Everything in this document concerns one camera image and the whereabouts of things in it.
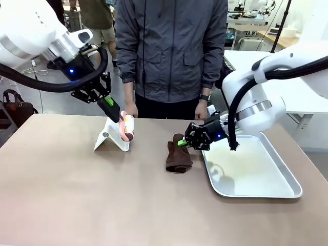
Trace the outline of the person's left hand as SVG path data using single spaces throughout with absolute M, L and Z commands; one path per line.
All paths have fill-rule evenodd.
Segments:
M 205 100 L 200 100 L 195 109 L 195 120 L 205 120 L 208 116 L 207 110 L 208 102 Z

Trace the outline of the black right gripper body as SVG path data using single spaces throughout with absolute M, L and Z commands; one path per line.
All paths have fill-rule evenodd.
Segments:
M 212 114 L 204 121 L 208 144 L 229 139 L 228 134 L 228 114 Z

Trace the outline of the person's right hand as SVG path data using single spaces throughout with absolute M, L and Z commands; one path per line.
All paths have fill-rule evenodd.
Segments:
M 126 102 L 126 112 L 134 118 L 138 117 L 138 108 L 133 100 Z

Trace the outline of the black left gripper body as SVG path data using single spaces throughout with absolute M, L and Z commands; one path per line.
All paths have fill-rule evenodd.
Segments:
M 101 58 L 97 69 L 94 69 L 89 58 L 81 53 L 68 63 L 62 57 L 56 58 L 54 60 L 55 66 L 64 74 L 69 82 L 55 84 L 54 86 L 56 88 L 80 88 L 95 79 L 99 79 L 103 74 L 103 48 L 99 47 L 96 51 L 100 54 Z

